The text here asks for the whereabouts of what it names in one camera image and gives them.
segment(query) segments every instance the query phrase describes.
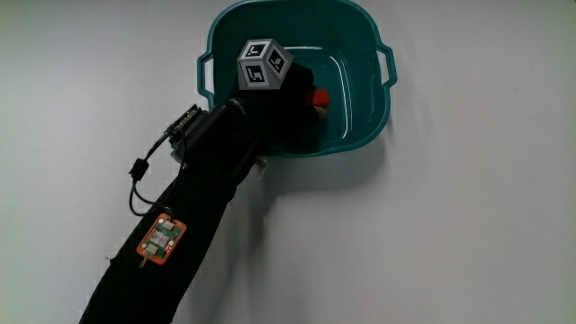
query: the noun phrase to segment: white backdrop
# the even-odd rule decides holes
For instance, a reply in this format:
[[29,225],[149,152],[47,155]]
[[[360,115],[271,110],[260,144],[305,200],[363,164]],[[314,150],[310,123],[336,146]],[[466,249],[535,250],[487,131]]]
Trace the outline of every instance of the white backdrop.
[[[232,3],[0,1],[0,322],[79,320]],[[253,172],[175,323],[576,322],[576,4],[358,3],[395,53],[389,124]]]

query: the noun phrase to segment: black fabric sleeve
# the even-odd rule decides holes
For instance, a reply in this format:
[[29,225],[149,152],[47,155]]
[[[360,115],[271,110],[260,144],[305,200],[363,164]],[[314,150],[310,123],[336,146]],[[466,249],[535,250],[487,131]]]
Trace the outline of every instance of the black fabric sleeve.
[[162,266],[148,262],[139,268],[142,257],[136,253],[136,247],[162,212],[151,211],[111,260],[80,323],[172,322],[176,308],[212,242],[226,205],[236,191],[236,184],[215,181],[196,167],[185,169],[180,176],[180,181],[171,184],[175,187],[165,191],[172,192],[163,201],[172,209],[175,218],[187,226],[173,255]]

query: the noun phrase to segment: red object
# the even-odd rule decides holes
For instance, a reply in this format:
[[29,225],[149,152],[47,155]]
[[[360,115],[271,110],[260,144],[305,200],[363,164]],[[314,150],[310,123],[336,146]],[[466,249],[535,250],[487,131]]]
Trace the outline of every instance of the red object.
[[328,109],[328,106],[330,104],[330,97],[328,96],[328,90],[316,89],[314,91],[310,91],[306,94],[306,98],[304,99],[304,101],[308,106],[316,106]]

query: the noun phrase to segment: orange circuit board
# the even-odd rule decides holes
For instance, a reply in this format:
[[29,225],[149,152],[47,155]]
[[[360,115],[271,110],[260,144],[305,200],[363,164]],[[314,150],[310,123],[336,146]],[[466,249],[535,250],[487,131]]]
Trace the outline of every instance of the orange circuit board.
[[147,260],[162,266],[174,252],[185,231],[184,223],[161,213],[136,247],[136,252],[144,257],[140,267],[144,266]]

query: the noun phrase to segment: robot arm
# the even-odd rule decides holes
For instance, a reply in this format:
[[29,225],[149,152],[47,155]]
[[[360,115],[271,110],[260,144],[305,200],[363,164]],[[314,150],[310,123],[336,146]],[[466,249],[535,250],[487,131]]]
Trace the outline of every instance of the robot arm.
[[[111,260],[80,323],[172,322],[227,203],[256,156],[319,118],[313,103],[304,102],[313,89],[311,71],[292,63],[281,88],[236,88],[210,113],[193,107],[166,130],[173,157],[185,167]],[[146,168],[135,169],[132,176],[140,179]],[[136,250],[166,207],[186,232],[165,264],[140,267]]]

